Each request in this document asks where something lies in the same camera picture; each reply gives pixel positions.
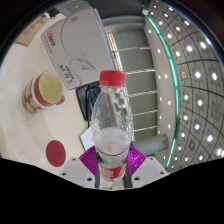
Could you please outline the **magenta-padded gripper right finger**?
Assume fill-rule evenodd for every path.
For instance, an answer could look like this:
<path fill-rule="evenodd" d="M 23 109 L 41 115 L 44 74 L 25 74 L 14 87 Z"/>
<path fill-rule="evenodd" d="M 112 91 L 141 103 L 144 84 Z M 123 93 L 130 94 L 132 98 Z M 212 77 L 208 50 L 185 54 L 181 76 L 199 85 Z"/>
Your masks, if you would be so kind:
<path fill-rule="evenodd" d="M 134 147 L 129 147 L 124 176 L 125 188 L 140 188 L 167 175 L 167 171 L 155 157 L 146 157 Z"/>

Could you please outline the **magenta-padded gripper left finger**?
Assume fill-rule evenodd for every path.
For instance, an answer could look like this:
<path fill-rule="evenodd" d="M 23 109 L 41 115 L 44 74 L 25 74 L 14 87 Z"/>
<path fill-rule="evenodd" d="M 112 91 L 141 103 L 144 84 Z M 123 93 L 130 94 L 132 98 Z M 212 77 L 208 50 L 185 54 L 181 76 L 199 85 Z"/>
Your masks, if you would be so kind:
<path fill-rule="evenodd" d="M 89 148 L 79 158 L 72 157 L 59 176 L 84 188 L 98 188 L 100 174 L 95 147 Z"/>

